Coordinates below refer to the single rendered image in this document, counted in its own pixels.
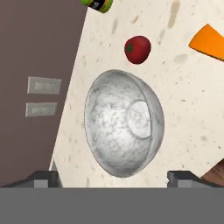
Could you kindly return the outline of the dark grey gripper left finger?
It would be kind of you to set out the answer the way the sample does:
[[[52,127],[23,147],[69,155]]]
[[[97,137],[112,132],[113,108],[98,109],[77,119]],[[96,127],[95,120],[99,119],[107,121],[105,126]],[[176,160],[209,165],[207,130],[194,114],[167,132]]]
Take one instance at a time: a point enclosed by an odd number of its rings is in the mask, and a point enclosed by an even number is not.
[[[35,171],[29,177],[4,185],[3,188],[61,188],[60,175],[57,171]]]

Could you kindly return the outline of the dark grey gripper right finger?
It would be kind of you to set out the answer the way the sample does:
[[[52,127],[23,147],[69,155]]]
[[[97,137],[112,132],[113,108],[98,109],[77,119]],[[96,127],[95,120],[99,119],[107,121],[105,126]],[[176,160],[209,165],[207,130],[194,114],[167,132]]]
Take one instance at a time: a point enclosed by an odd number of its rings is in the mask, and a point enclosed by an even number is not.
[[[191,171],[168,171],[167,178],[167,187],[172,188],[221,188],[221,185],[198,178]]]

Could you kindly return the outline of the white marbled bowl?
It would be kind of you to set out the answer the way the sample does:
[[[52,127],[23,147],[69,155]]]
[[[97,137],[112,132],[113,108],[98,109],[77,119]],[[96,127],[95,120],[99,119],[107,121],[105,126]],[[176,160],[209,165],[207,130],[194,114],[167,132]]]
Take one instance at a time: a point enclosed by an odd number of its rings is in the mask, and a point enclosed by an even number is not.
[[[160,101],[143,80],[121,70],[99,75],[85,104],[87,142],[110,175],[127,178],[156,156],[165,133]]]

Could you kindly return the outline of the red tomato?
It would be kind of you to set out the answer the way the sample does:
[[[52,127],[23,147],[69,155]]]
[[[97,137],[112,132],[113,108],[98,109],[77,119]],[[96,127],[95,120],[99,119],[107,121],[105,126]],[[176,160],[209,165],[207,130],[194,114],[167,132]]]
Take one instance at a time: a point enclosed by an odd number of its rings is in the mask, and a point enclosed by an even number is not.
[[[124,53],[129,62],[135,65],[144,63],[151,52],[151,42],[145,36],[135,36],[127,40]]]

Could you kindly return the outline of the orange cheese wedge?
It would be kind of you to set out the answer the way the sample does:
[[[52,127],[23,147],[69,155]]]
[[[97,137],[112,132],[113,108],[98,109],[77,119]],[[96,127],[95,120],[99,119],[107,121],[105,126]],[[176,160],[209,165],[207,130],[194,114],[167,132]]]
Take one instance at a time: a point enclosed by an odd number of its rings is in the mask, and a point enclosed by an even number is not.
[[[203,26],[188,46],[199,53],[224,61],[224,37],[210,24]]]

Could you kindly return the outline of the green and black can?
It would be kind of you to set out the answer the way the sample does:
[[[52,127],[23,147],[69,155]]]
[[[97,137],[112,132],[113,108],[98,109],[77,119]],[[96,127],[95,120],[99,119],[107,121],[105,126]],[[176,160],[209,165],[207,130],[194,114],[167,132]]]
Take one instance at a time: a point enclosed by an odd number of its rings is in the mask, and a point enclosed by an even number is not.
[[[82,4],[101,13],[106,13],[112,6],[113,0],[80,0]]]

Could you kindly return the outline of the grey wall socket plate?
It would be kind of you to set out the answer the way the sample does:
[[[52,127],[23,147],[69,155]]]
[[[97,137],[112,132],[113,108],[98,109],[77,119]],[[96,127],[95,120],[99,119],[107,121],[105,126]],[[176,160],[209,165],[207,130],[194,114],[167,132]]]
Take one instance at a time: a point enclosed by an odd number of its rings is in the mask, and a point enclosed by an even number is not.
[[[35,95],[58,95],[61,79],[33,77],[28,78],[27,93]]]
[[[56,109],[56,102],[27,102],[25,107],[25,116],[54,116]]]

